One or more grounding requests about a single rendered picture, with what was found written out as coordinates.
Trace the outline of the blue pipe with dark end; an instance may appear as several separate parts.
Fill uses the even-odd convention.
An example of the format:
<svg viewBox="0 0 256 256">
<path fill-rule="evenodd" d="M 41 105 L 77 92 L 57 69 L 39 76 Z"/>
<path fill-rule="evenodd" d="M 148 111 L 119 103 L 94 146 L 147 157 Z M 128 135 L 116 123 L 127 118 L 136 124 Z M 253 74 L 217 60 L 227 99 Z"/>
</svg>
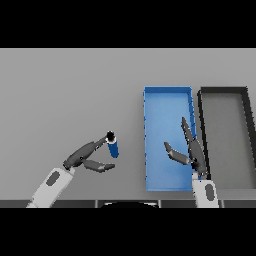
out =
<svg viewBox="0 0 256 256">
<path fill-rule="evenodd" d="M 112 131 L 107 132 L 106 142 L 108 144 L 110 155 L 113 158 L 117 158 L 119 156 L 117 138 Z"/>
</svg>

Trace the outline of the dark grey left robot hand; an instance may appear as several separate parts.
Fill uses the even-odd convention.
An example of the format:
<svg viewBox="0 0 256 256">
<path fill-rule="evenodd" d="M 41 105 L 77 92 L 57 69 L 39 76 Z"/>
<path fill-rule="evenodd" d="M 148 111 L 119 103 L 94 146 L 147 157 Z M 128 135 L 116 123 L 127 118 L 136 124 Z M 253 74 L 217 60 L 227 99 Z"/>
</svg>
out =
<svg viewBox="0 0 256 256">
<path fill-rule="evenodd" d="M 105 172 L 115 167 L 113 163 L 105 164 L 96 162 L 94 160 L 89 160 L 89 157 L 99 149 L 106 142 L 106 137 L 104 136 L 97 142 L 89 142 L 79 149 L 77 149 L 73 154 L 71 154 L 64 162 L 63 166 L 66 170 L 71 170 L 72 168 L 84 165 L 86 169 L 93 170 L 99 173 Z"/>
</svg>

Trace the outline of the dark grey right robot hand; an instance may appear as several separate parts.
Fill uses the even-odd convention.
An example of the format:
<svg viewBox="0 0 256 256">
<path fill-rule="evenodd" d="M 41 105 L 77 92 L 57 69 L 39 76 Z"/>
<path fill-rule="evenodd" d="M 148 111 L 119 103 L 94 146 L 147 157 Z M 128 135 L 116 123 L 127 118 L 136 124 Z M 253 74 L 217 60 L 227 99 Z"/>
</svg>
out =
<svg viewBox="0 0 256 256">
<path fill-rule="evenodd" d="M 205 157 L 199 141 L 192 136 L 192 131 L 185 118 L 182 118 L 181 128 L 184 132 L 186 144 L 188 146 L 188 155 L 182 154 L 174 150 L 168 142 L 164 143 L 168 157 L 183 165 L 191 165 L 199 176 L 207 176 L 208 170 L 206 167 Z"/>
</svg>

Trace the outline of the dark grey bin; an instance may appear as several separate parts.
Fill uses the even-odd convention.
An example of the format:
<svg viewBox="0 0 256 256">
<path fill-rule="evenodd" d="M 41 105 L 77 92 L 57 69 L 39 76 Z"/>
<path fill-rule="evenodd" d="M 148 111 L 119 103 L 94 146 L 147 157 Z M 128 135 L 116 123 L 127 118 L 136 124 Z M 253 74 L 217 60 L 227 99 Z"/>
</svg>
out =
<svg viewBox="0 0 256 256">
<path fill-rule="evenodd" d="M 218 189 L 256 189 L 256 129 L 247 87 L 197 93 L 207 169 Z"/>
</svg>

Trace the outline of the blue bin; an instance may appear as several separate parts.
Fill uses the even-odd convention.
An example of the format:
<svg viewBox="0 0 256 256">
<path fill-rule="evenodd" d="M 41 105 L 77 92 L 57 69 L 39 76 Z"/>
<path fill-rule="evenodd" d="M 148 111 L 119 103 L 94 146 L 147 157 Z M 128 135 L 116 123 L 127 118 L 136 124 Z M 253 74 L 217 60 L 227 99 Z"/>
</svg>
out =
<svg viewBox="0 0 256 256">
<path fill-rule="evenodd" d="M 171 160 L 164 143 L 168 142 L 174 150 L 188 155 L 181 123 L 185 118 L 192 136 L 197 137 L 192 88 L 145 86 L 143 97 L 146 190 L 191 191 L 191 165 Z"/>
</svg>

